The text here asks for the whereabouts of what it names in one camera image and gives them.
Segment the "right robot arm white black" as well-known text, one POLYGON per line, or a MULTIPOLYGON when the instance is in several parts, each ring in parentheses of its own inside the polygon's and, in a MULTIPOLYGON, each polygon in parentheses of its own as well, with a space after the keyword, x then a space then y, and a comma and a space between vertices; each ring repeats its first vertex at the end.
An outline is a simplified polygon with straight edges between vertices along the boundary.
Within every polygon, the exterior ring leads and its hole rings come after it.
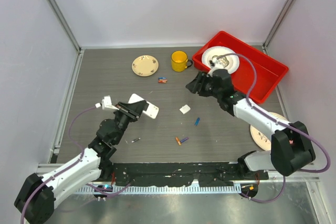
POLYGON ((247 122, 271 141, 269 151, 252 151, 239 158, 237 173, 242 179, 250 179, 259 170, 276 170, 289 176, 315 160, 306 126, 278 119, 248 100, 235 90, 227 70, 218 69, 211 75, 200 71, 186 88, 202 97, 214 97, 222 110, 247 122))

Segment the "white remote control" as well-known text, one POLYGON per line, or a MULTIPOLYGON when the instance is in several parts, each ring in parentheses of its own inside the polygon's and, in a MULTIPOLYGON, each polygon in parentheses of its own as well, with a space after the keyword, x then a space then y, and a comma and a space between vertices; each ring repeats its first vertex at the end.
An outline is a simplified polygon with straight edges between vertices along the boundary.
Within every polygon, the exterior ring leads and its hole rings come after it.
POLYGON ((142 100, 146 101, 146 105, 145 105, 142 113, 145 114, 146 116, 150 117, 151 119, 156 119, 156 117, 159 113, 159 108, 156 105, 149 102, 148 100, 146 100, 146 99, 142 98, 141 96, 133 93, 130 96, 128 102, 129 103, 135 103, 135 102, 139 102, 139 101, 142 101, 142 100))

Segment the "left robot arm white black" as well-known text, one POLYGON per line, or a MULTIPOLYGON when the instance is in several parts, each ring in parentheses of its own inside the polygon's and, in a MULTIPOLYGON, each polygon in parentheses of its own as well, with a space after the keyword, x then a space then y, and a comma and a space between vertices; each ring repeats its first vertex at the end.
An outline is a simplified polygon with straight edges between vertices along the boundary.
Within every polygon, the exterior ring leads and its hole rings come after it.
POLYGON ((88 108, 112 110, 113 119, 100 123, 96 137, 80 154, 57 169, 42 176, 30 174, 24 181, 14 206, 20 212, 20 222, 45 223, 54 210, 74 191, 93 180, 107 181, 112 174, 110 157, 116 152, 128 125, 136 122, 147 110, 146 100, 112 105, 110 97, 88 108))

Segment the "white battery cover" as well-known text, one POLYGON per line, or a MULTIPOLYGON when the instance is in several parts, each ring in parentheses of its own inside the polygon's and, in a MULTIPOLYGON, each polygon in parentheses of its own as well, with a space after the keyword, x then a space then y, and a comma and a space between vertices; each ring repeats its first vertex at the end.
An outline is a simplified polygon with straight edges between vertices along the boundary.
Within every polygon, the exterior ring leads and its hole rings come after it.
POLYGON ((182 106, 179 111, 182 113, 182 114, 186 114, 187 112, 189 112, 191 110, 191 108, 186 104, 184 106, 182 106))

